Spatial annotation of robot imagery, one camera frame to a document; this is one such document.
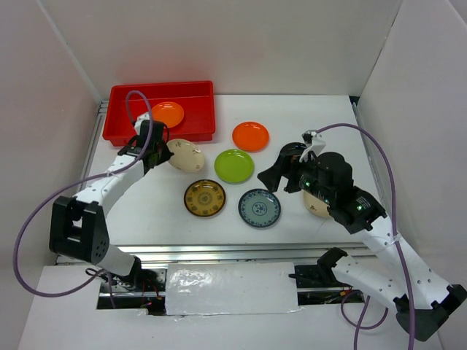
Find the yellow patterned plate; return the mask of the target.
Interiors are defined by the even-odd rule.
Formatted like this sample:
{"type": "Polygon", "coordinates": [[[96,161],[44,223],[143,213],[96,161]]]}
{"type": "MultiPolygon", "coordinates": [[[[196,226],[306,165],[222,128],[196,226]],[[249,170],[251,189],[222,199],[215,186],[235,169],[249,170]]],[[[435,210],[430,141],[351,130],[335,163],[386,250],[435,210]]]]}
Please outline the yellow patterned plate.
{"type": "Polygon", "coordinates": [[[185,208],[195,217],[210,218],[218,215],[226,204],[224,188],[211,179],[190,184],[183,195],[185,208]]]}

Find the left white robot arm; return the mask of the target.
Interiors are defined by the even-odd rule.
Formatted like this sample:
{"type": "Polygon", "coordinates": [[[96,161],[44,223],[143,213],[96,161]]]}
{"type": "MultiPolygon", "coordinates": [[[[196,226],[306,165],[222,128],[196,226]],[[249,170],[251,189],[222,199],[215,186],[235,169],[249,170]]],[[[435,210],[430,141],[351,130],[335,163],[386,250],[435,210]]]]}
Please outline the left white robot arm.
{"type": "Polygon", "coordinates": [[[142,120],[139,130],[118,153],[104,176],[72,197],[58,197],[52,207],[49,248],[64,257],[90,263],[116,277],[128,291],[141,289],[157,274],[142,268],[141,260],[109,242],[106,218],[127,190],[154,167],[173,155],[162,123],[142,120]]]}

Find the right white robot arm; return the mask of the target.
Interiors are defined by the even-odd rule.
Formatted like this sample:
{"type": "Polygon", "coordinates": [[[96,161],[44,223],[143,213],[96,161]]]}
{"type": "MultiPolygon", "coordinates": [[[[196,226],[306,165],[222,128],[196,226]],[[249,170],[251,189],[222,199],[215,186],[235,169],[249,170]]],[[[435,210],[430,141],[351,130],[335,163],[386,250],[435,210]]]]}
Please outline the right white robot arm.
{"type": "Polygon", "coordinates": [[[332,249],[319,260],[317,275],[323,284],[351,284],[394,312],[418,341],[427,341],[466,301],[462,285],[437,275],[402,236],[393,234],[391,218],[373,195],[355,186],[352,167],[339,153],[325,152],[308,161],[301,161],[296,151],[281,153],[271,168],[258,174],[271,192],[281,178],[287,179],[285,192],[303,190],[328,204],[330,216],[391,273],[384,277],[332,249]]]}

